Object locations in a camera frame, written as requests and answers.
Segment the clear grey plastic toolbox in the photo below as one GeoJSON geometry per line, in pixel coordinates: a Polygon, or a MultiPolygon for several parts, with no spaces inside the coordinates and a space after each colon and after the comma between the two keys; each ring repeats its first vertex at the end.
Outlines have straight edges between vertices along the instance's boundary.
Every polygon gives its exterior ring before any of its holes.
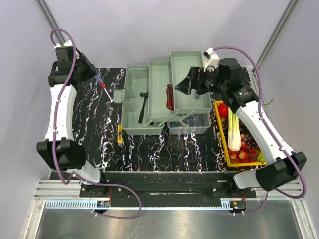
{"type": "Polygon", "coordinates": [[[204,134],[211,126],[212,102],[209,93],[195,98],[196,91],[185,95],[174,87],[188,74],[190,67],[204,65],[200,50],[171,51],[166,60],[149,61],[145,66],[129,66],[124,87],[115,91],[114,102],[122,104],[121,126],[129,136],[160,135],[164,126],[169,133],[204,134]],[[174,109],[166,107],[166,87],[172,85],[174,109]],[[143,122],[138,123],[144,98],[149,93],[143,122]]]}

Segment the black rubber mallet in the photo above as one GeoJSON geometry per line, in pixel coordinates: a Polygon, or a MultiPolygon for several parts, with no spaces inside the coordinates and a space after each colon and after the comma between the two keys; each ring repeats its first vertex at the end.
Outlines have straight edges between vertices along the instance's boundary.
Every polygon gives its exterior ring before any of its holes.
{"type": "Polygon", "coordinates": [[[148,96],[149,96],[148,92],[140,93],[140,97],[143,97],[144,101],[143,101],[143,105],[142,105],[142,108],[141,108],[141,111],[140,111],[138,123],[142,123],[143,122],[143,117],[144,117],[144,112],[145,112],[145,105],[146,105],[146,101],[147,101],[148,96]]]}

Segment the yellow utility knife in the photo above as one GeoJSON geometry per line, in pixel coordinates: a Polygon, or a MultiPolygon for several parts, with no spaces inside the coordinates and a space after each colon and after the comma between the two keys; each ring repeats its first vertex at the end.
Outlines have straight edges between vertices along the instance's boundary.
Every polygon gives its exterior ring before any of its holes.
{"type": "Polygon", "coordinates": [[[117,144],[119,147],[123,147],[123,128],[121,124],[117,126],[117,144]]]}

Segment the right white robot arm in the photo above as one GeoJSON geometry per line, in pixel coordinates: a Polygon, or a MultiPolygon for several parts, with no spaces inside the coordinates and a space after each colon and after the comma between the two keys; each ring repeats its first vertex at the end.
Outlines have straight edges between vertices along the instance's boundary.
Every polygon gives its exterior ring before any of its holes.
{"type": "Polygon", "coordinates": [[[219,93],[223,102],[248,128],[259,146],[267,165],[265,167],[237,173],[227,183],[230,196],[240,196],[246,188],[259,187],[269,192],[301,178],[306,163],[303,152],[295,152],[276,131],[259,103],[253,89],[243,84],[242,68],[234,58],[224,58],[213,72],[203,67],[190,67],[185,78],[175,89],[190,95],[219,93]]]}

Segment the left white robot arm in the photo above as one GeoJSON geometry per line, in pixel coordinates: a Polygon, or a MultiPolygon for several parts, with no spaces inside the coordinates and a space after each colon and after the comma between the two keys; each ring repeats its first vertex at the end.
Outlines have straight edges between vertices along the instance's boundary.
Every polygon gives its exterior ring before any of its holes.
{"type": "Polygon", "coordinates": [[[74,141],[72,118],[78,86],[96,76],[96,68],[70,40],[55,45],[57,60],[48,76],[51,93],[50,120],[44,141],[36,150],[54,170],[80,176],[98,197],[106,195],[108,184],[101,180],[101,171],[88,162],[83,146],[74,141]]]}

